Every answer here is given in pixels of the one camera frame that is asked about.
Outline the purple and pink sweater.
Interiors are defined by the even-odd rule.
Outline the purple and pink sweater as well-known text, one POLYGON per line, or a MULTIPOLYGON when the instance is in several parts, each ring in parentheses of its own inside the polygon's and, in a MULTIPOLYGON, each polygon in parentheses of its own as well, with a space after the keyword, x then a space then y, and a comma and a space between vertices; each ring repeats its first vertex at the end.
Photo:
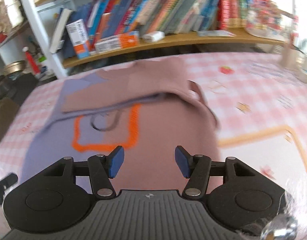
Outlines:
POLYGON ((122 146, 116 191, 183 189, 177 146, 219 156, 218 121, 188 70, 184 59, 172 56, 64 81, 53 113, 28 148, 20 182, 63 157, 85 161, 122 146))

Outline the pink checkered table mat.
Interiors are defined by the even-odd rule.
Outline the pink checkered table mat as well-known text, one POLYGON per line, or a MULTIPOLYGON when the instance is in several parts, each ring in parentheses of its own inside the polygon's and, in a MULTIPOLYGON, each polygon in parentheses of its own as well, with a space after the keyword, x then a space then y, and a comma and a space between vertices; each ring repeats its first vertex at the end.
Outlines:
POLYGON ((18 176, 0 205, 0 239, 307 239, 307 85, 279 68, 277 55, 178 57, 218 121, 204 197, 183 198, 184 187, 98 199, 88 159, 72 157, 20 182, 64 81, 133 62, 122 63, 36 88, 22 105, 0 144, 0 180, 18 176))

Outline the black box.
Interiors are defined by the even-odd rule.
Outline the black box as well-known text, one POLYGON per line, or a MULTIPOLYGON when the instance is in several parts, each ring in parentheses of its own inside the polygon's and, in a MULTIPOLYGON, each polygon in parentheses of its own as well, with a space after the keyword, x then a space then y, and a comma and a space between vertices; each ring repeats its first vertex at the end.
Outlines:
POLYGON ((10 98, 21 106, 31 92, 36 88, 38 80, 31 73, 22 74, 15 80, 0 76, 0 100, 10 98))

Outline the metal bowl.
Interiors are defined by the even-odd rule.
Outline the metal bowl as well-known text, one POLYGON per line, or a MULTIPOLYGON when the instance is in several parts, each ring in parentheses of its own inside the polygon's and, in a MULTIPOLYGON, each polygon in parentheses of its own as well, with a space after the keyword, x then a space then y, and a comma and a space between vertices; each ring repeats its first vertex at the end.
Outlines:
POLYGON ((13 73, 22 72, 26 68, 26 62, 24 60, 15 61, 6 65, 3 69, 3 75, 8 76, 13 73))

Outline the orange white medicine box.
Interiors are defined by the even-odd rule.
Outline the orange white medicine box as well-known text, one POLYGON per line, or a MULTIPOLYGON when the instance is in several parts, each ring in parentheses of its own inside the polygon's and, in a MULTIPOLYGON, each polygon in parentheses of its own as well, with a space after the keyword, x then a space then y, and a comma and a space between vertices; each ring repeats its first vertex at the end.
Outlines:
POLYGON ((130 31, 99 40, 95 44, 95 51, 100 54, 113 50, 131 48, 137 45, 139 45, 139 31, 130 31))

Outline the tall white orange box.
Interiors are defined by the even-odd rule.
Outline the tall white orange box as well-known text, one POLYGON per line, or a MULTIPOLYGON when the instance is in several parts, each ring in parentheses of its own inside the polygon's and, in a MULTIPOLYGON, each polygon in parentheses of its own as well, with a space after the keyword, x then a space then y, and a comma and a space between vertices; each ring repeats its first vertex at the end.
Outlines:
POLYGON ((89 56, 89 39, 83 19, 66 25, 70 41, 78 59, 89 56))

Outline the white charger block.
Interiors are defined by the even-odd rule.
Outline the white charger block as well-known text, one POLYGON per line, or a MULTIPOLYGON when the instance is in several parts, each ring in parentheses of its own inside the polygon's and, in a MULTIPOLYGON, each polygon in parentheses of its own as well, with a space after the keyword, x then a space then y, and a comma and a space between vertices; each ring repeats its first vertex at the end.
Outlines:
POLYGON ((142 39, 147 43, 155 43, 164 38, 165 38, 165 33, 162 31, 152 31, 142 36, 142 39))

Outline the beige pen holder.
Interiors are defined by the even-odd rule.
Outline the beige pen holder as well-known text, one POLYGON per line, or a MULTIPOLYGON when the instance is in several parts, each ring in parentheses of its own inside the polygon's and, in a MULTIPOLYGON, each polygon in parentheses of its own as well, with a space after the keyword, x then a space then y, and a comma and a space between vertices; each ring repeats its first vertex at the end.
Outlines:
POLYGON ((284 69, 294 70, 297 66, 299 51, 290 44, 285 43, 281 52, 280 66, 284 69))

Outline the white power strip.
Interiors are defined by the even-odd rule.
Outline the white power strip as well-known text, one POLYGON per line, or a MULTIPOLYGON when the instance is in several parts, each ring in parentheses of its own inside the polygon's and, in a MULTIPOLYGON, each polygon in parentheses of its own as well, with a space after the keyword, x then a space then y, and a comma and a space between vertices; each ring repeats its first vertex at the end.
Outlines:
POLYGON ((307 54, 302 54, 297 64, 297 78, 307 84, 307 54))

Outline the row of leaning books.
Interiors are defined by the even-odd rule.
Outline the row of leaning books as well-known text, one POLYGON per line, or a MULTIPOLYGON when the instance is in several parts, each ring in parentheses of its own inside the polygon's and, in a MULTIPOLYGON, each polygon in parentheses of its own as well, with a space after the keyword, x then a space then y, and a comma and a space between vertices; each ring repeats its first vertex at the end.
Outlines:
POLYGON ((76 11, 62 8, 51 39, 50 52, 76 56, 66 25, 83 19, 89 55, 103 38, 139 31, 139 39, 152 31, 186 34, 206 31, 213 24, 219 0, 94 0, 76 11))

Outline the brown corduroy cloth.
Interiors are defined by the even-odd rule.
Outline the brown corduroy cloth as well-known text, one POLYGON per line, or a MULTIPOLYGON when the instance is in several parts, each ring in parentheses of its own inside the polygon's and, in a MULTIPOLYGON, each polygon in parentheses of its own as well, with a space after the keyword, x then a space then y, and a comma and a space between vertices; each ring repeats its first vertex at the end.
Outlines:
POLYGON ((10 98, 0 100, 0 142, 15 119, 19 105, 10 98))

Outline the white shelf frame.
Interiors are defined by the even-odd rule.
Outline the white shelf frame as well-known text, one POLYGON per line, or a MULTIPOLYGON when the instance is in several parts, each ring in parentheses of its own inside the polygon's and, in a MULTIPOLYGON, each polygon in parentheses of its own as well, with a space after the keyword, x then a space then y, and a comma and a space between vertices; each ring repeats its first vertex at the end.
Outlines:
POLYGON ((53 11, 55 11, 58 6, 66 3, 68 3, 71 8, 76 8, 77 4, 81 1, 83 0, 40 0, 38 2, 34 2, 34 0, 21 0, 30 27, 43 53, 48 59, 48 67, 54 71, 58 79, 62 79, 67 76, 68 68, 79 64, 147 49, 207 43, 260 43, 280 46, 283 45, 283 41, 256 37, 250 35, 244 29, 233 29, 232 33, 235 34, 234 37, 199 37, 194 33, 177 34, 168 36, 158 42, 146 43, 141 41, 140 44, 135 47, 100 53, 85 57, 81 60, 79 60, 77 57, 64 60, 60 54, 52 54, 49 51, 50 38, 53 34, 53 23, 51 21, 53 18, 53 11))

